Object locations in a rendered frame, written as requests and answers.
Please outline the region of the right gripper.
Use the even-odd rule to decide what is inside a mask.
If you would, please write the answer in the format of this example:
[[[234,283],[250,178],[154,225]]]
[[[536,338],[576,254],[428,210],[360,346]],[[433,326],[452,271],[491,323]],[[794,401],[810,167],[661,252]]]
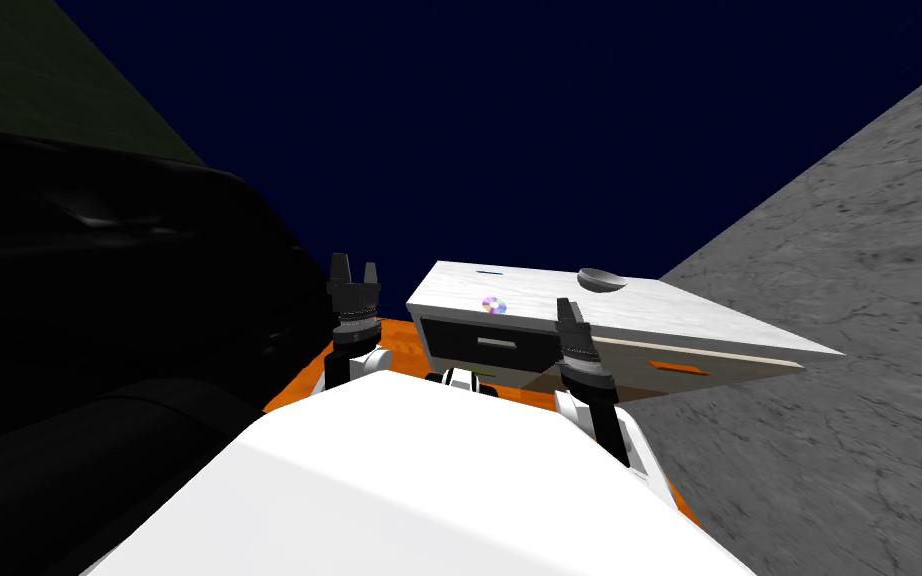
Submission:
[[[583,321],[577,302],[556,299],[557,331],[562,356],[593,356],[591,325]]]

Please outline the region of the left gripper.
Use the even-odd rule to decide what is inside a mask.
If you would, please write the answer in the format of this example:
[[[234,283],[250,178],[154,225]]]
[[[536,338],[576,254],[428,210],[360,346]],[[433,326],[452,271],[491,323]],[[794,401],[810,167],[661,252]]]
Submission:
[[[363,322],[376,316],[381,284],[377,265],[365,264],[362,283],[350,282],[350,262],[345,253],[333,253],[328,294],[340,322]]]

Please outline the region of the grey bowl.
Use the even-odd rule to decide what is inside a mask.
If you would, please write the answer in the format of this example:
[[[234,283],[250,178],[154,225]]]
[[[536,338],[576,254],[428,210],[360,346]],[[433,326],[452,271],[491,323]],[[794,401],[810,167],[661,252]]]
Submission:
[[[624,277],[594,268],[581,269],[576,277],[579,285],[591,292],[616,292],[628,285]]]

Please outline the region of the orange rug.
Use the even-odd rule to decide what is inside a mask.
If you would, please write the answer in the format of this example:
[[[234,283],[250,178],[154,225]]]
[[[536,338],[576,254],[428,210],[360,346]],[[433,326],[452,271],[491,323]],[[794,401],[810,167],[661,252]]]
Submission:
[[[388,318],[381,318],[381,322],[381,345],[392,353],[391,370],[420,378],[430,373],[431,368],[415,324]],[[268,413],[308,397],[323,371],[324,357],[332,351],[332,348],[332,343],[329,343],[319,355],[311,360],[287,384],[280,394],[263,408],[263,411]],[[534,390],[502,388],[498,390],[498,395],[502,399],[519,404],[548,411],[556,410],[553,396],[546,393],[534,392]]]

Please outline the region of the white marble desk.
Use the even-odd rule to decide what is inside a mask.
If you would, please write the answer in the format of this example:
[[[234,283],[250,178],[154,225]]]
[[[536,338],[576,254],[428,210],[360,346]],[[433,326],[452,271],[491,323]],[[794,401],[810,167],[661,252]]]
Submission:
[[[497,389],[558,389],[560,360],[545,372],[530,373],[433,358],[420,326],[422,317],[434,317],[557,333],[557,298],[578,303],[623,401],[800,373],[838,357],[835,349],[659,280],[626,278],[623,289],[596,293],[582,288],[576,277],[563,271],[434,263],[407,303],[431,369],[465,369]],[[483,310],[483,299],[490,296],[505,302],[505,314]],[[709,375],[661,371],[649,361],[690,365]]]

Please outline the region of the black drawer front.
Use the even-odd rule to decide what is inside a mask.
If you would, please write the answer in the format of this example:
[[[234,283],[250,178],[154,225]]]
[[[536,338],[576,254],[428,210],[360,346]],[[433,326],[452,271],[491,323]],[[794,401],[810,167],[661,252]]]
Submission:
[[[556,332],[434,317],[422,317],[420,326],[433,358],[542,373],[562,357]],[[514,341],[517,347],[479,345],[477,337]]]

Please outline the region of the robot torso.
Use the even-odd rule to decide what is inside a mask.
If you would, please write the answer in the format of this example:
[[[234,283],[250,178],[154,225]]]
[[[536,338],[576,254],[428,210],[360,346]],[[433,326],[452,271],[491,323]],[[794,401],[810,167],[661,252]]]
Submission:
[[[576,424],[380,371],[267,413],[87,576],[755,576]]]

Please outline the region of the black sofa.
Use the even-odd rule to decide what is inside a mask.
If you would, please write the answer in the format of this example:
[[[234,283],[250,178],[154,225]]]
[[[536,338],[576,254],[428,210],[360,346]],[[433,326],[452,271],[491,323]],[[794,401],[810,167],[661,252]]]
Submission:
[[[0,576],[79,576],[323,351],[326,274],[236,176],[0,133]]]

